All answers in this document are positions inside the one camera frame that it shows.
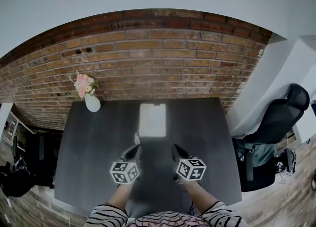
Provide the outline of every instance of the striped sleeve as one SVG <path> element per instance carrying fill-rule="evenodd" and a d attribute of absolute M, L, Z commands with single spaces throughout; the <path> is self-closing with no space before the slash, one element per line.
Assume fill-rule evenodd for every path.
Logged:
<path fill-rule="evenodd" d="M 122 227 L 128 215 L 121 209 L 110 205 L 99 205 L 91 212 L 84 227 Z"/>
<path fill-rule="evenodd" d="M 236 216 L 223 202 L 215 202 L 203 214 L 202 218 L 211 227 L 247 227 L 245 220 Z"/>

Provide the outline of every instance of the brick wall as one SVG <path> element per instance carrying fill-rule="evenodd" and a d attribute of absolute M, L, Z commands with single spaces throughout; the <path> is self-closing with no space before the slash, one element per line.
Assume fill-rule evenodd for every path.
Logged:
<path fill-rule="evenodd" d="M 271 32 L 199 11 L 128 10 L 67 23 L 0 59 L 0 102 L 28 124 L 63 129 L 76 70 L 100 100 L 219 97 L 227 111 Z"/>

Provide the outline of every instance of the chair headrest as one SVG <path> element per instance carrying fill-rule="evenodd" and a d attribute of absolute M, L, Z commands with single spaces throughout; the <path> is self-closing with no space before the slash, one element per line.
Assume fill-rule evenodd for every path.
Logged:
<path fill-rule="evenodd" d="M 291 84 L 287 95 L 287 104 L 305 111 L 310 104 L 310 96 L 302 86 Z"/>

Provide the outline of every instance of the black desk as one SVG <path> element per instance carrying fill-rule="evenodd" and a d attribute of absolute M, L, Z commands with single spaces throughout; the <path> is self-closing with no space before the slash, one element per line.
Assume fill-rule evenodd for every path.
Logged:
<path fill-rule="evenodd" d="M 134 144 L 139 108 L 145 101 L 101 102 L 90 112 L 74 102 L 58 156 L 55 198 L 88 211 L 105 203 L 116 190 L 109 168 Z M 143 175 L 134 185 L 127 211 L 134 203 L 153 211 L 186 213 L 191 202 L 172 181 L 171 145 L 179 144 L 207 165 L 201 185 L 227 205 L 241 201 L 234 148 L 218 98 L 161 100 L 166 104 L 166 137 L 141 138 Z"/>

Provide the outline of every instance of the wooden floor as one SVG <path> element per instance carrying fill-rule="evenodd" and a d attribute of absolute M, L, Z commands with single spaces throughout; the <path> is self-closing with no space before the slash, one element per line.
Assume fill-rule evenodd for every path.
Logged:
<path fill-rule="evenodd" d="M 243 193 L 243 201 L 231 206 L 250 227 L 316 227 L 316 192 L 311 180 L 316 170 L 316 140 L 296 149 L 296 173 L 276 177 L 265 189 Z M 0 144 L 0 165 L 11 161 L 7 144 Z M 21 198 L 10 199 L 12 208 L 0 191 L 0 220 L 13 227 L 82 227 L 88 212 L 54 199 L 54 191 L 34 187 Z M 7 225 L 7 215 L 11 224 Z"/>

